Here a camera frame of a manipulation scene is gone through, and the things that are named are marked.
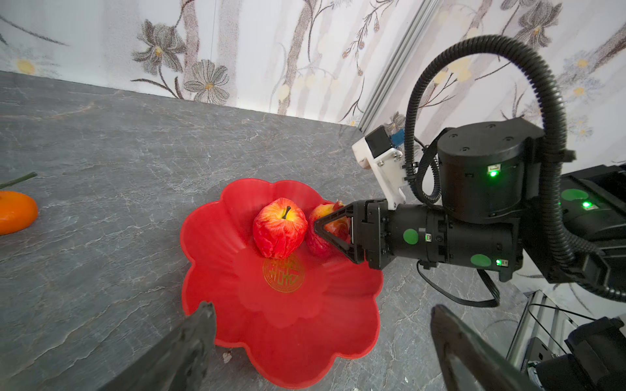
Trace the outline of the red yellow pomegranate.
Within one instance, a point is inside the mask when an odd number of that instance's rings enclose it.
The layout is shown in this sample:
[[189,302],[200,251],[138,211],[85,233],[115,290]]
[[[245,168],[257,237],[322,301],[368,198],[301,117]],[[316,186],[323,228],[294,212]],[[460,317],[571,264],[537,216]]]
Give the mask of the red yellow pomegranate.
[[[335,212],[344,206],[344,203],[342,203],[340,200],[336,201],[335,203],[324,202],[320,205],[317,205],[316,208],[311,211],[309,217],[307,218],[308,229],[306,232],[305,242],[309,251],[316,257],[325,260],[329,257],[332,257],[332,255],[337,252],[337,249],[332,244],[329,244],[329,242],[327,242],[324,238],[316,234],[316,221],[320,218],[330,215],[332,212]],[[337,238],[344,241],[348,241],[350,239],[350,221],[346,217],[339,218],[332,223],[326,224],[324,226],[324,229],[329,234],[336,236]]]

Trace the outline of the red flower-shaped fruit bowl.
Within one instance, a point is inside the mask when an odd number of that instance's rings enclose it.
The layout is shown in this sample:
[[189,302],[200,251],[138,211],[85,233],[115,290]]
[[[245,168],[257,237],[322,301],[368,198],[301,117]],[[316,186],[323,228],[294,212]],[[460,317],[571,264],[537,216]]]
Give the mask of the red flower-shaped fruit bowl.
[[180,244],[191,267],[182,307],[193,314],[212,303],[216,345],[243,348],[267,380],[301,389],[336,358],[362,358],[376,345],[383,274],[343,256],[316,257],[306,245],[284,261],[262,256],[253,221],[281,197],[305,212],[323,201],[302,182],[239,179],[185,219]]

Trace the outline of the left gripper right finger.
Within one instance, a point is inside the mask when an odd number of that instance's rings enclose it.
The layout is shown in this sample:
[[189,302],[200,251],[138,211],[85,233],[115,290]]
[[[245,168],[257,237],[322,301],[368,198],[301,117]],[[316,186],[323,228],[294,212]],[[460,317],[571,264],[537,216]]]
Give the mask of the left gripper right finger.
[[432,308],[430,332],[446,389],[539,389],[446,306]]

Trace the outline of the red apple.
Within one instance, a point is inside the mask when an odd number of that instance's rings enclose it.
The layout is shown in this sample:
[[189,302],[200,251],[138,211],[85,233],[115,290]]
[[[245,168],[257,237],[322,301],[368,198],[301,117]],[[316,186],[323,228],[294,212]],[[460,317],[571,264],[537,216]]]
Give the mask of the red apple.
[[253,238],[265,258],[287,259],[304,241],[308,229],[305,213],[281,197],[266,205],[253,222]]

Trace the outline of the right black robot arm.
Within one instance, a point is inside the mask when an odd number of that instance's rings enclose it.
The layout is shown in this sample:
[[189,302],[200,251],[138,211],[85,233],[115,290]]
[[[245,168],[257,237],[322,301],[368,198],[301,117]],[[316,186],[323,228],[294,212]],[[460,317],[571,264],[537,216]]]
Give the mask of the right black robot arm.
[[[500,56],[526,77],[541,125],[521,117],[442,130],[416,158],[417,109],[436,75],[470,55]],[[383,127],[353,147],[375,173],[381,200],[360,200],[315,222],[314,231],[356,264],[375,270],[396,257],[424,274],[440,264],[473,268],[491,298],[460,305],[495,308],[501,282],[530,257],[550,283],[576,283],[610,301],[625,299],[625,168],[563,174],[575,159],[557,81],[544,59],[511,37],[484,35],[449,47],[423,71],[407,107],[404,149]]]

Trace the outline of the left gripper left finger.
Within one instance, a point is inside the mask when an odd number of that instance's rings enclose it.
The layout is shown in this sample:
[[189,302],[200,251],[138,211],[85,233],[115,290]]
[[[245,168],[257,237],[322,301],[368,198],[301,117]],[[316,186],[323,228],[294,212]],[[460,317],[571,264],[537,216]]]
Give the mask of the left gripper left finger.
[[202,302],[178,327],[102,390],[198,390],[215,355],[215,308]]

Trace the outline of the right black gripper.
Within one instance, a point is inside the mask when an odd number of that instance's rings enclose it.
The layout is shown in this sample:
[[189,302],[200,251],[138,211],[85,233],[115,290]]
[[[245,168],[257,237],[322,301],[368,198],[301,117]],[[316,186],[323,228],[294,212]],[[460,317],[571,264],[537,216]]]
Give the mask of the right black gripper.
[[[325,202],[314,208],[314,232],[355,264],[366,262],[382,270],[397,257],[499,273],[511,280],[523,265],[518,227],[513,223],[472,224],[425,205],[401,205],[388,210],[385,200],[350,204]],[[351,232],[345,241],[331,232]]]

